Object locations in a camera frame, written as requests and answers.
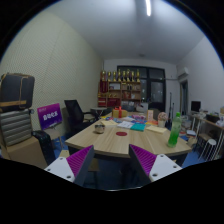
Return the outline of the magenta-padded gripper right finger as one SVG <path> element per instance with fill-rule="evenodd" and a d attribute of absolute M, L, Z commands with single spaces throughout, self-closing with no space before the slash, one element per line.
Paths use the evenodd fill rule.
<path fill-rule="evenodd" d="M 129 145 L 129 155 L 143 185 L 181 170 L 181 167 L 165 154 L 155 155 L 133 144 Z"/>

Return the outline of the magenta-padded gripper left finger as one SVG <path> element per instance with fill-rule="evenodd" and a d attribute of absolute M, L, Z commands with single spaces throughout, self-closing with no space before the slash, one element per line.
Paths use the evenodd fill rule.
<path fill-rule="evenodd" d="M 94 146 L 90 145 L 67 158 L 58 157 L 45 171 L 82 186 L 93 157 Z"/>

